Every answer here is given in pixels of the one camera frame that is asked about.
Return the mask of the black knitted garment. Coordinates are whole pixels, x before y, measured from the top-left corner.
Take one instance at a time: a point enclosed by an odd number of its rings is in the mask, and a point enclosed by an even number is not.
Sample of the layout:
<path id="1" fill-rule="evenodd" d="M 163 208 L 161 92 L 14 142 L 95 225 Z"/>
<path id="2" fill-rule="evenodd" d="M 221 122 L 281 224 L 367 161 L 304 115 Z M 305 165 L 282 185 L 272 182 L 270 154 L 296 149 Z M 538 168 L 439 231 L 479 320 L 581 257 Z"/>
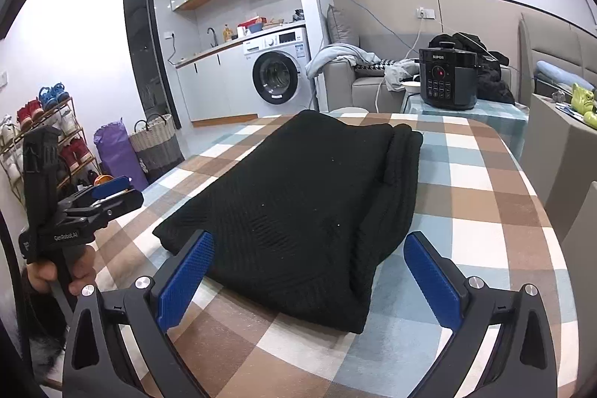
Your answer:
<path id="1" fill-rule="evenodd" d="M 304 110 L 155 229 L 213 236 L 209 278 L 275 311 L 360 333 L 376 268 L 412 223 L 422 134 Z"/>

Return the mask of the purple bag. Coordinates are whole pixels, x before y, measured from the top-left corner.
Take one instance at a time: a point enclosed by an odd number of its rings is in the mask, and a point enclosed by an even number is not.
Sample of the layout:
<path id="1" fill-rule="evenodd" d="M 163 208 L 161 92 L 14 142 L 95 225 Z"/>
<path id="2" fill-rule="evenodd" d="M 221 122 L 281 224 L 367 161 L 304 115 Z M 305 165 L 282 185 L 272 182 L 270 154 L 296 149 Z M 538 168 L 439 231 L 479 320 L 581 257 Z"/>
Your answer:
<path id="1" fill-rule="evenodd" d="M 111 176 L 127 176 L 139 191 L 149 186 L 122 120 L 98 128 L 94 133 L 94 143 L 101 163 Z"/>

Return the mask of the woven laundry basket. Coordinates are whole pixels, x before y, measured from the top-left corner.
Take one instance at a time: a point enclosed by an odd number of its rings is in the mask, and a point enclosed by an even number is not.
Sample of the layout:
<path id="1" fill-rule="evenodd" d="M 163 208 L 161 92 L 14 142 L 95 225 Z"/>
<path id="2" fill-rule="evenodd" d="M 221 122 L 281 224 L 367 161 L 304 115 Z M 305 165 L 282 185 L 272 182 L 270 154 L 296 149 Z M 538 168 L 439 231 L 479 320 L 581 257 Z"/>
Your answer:
<path id="1" fill-rule="evenodd" d="M 150 184 L 184 162 L 169 113 L 139 120 L 128 139 Z"/>

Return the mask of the shoe rack with shoes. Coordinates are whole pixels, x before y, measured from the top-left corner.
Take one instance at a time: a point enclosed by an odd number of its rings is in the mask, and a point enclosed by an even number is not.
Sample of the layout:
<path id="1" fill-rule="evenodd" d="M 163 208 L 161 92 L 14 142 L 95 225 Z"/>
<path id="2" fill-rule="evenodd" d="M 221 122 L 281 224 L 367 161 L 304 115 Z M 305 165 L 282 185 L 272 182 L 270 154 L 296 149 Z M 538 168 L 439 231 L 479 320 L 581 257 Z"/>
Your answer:
<path id="1" fill-rule="evenodd" d="M 38 145 L 50 148 L 60 197 L 93 185 L 101 174 L 74 100 L 61 83 L 41 88 L 37 98 L 18 109 L 15 116 L 1 119 L 1 167 L 20 204 L 25 203 L 24 177 L 32 166 L 29 159 Z"/>

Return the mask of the white front-load washing machine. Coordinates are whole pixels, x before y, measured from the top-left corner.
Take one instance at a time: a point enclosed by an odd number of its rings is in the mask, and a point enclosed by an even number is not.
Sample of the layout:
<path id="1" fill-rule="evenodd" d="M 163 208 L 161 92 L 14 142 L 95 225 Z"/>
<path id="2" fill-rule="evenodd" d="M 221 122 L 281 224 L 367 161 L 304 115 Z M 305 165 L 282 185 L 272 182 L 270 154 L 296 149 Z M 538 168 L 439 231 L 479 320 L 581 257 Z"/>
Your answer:
<path id="1" fill-rule="evenodd" d="M 246 40 L 243 53 L 250 65 L 251 102 L 259 116 L 319 109 L 315 82 L 306 74 L 311 58 L 303 25 Z"/>

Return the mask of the black electric pressure cooker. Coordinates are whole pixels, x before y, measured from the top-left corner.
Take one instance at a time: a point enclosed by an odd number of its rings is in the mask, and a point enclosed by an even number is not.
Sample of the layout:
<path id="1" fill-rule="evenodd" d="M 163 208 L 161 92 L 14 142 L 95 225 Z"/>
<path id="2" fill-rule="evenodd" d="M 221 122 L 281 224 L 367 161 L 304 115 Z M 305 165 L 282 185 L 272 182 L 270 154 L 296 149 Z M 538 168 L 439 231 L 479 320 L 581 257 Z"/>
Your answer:
<path id="1" fill-rule="evenodd" d="M 450 41 L 419 49 L 421 97 L 428 105 L 469 110 L 478 97 L 479 58 Z"/>

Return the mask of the grey sofa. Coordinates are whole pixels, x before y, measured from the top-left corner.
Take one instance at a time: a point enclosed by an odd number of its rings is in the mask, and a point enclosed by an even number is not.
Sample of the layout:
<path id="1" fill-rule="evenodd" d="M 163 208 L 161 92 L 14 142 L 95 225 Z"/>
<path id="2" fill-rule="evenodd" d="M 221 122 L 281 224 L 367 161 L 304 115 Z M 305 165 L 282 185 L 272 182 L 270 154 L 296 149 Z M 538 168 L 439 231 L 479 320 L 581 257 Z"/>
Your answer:
<path id="1" fill-rule="evenodd" d="M 342 10 L 328 6 L 327 29 L 330 40 L 352 40 L 352 27 L 349 26 L 347 14 Z M 395 64 L 393 60 L 381 60 L 375 65 L 351 66 L 343 60 L 328 64 L 321 74 L 325 82 L 328 109 L 335 110 L 356 107 L 375 112 L 375 100 L 380 112 L 401 112 L 407 97 L 407 89 L 398 83 L 388 90 L 385 82 L 385 68 Z M 501 67 L 502 78 L 509 85 L 514 97 L 519 92 L 519 75 L 513 68 Z"/>

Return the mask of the yellow-green toy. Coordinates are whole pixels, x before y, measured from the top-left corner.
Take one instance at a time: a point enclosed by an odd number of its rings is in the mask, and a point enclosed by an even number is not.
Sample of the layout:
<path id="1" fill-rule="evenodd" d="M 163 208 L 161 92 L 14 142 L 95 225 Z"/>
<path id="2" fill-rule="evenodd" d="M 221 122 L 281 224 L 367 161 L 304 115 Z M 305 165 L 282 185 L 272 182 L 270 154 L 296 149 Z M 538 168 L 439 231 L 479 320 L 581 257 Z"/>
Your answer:
<path id="1" fill-rule="evenodd" d="M 572 86 L 572 109 L 574 112 L 582 116 L 584 123 L 597 128 L 597 117 L 594 106 L 594 93 L 582 87 L 578 83 L 574 83 Z"/>

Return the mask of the light blue pillow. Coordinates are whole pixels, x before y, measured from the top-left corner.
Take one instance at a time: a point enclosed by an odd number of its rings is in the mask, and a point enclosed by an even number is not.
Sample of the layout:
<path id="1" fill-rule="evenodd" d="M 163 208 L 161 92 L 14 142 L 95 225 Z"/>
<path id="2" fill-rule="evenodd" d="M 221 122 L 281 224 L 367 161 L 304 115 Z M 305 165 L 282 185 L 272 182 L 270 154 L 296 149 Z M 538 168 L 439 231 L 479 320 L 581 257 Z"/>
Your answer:
<path id="1" fill-rule="evenodd" d="M 552 65 L 545 60 L 539 60 L 536 63 L 535 73 L 537 76 L 543 76 L 556 84 L 563 84 L 569 87 L 577 84 L 587 90 L 593 91 L 595 89 L 595 86 L 584 78 Z"/>

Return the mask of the grey white blanket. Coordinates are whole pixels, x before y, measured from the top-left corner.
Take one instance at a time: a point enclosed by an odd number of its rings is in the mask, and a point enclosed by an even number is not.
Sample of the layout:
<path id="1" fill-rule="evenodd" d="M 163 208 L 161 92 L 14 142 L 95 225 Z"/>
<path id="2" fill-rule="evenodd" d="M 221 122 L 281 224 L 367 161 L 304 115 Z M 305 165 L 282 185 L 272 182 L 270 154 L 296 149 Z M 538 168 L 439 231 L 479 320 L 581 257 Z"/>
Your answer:
<path id="1" fill-rule="evenodd" d="M 375 53 L 362 50 L 358 46 L 349 43 L 331 43 L 321 48 L 318 53 L 307 63 L 304 72 L 308 79 L 313 80 L 323 73 L 324 68 L 336 60 L 348 62 L 355 65 L 375 65 L 381 62 L 381 58 Z"/>

